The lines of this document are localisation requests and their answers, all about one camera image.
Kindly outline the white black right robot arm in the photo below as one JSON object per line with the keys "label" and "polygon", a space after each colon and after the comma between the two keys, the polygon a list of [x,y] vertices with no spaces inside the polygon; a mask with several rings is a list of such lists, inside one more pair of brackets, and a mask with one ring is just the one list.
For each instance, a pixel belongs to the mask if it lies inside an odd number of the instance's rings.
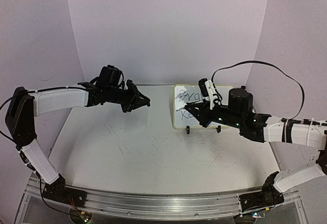
{"label": "white black right robot arm", "polygon": [[242,88],[231,89],[228,104],[217,105],[213,93],[200,102],[185,105],[207,128],[212,122],[239,129],[240,135],[254,142],[281,142],[315,148],[319,155],[294,170],[276,171],[268,176],[260,191],[239,196],[241,211],[274,207],[284,202],[284,192],[326,176],[326,122],[313,119],[286,119],[253,111],[253,95]]}

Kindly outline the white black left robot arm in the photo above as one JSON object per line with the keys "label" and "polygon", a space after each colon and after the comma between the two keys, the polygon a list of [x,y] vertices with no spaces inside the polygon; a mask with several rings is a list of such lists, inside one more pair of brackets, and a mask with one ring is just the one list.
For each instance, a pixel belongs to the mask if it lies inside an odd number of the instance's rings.
{"label": "white black left robot arm", "polygon": [[44,115],[73,108],[91,108],[106,103],[117,104],[122,112],[150,106],[134,82],[125,79],[115,66],[102,67],[100,74],[88,82],[43,89],[17,87],[1,105],[7,106],[5,125],[9,134],[2,135],[14,143],[25,166],[38,178],[40,196],[70,206],[83,207],[87,193],[69,187],[65,177],[49,159],[38,138],[37,119]]}

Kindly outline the yellow framed small whiteboard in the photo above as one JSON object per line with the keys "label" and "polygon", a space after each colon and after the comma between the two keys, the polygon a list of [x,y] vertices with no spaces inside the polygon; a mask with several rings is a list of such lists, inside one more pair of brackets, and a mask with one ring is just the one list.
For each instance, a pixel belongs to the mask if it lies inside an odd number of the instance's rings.
{"label": "yellow framed small whiteboard", "polygon": [[173,125],[176,129],[199,129],[202,126],[199,121],[184,106],[191,102],[201,102],[202,93],[198,85],[175,85],[174,86],[174,118]]}

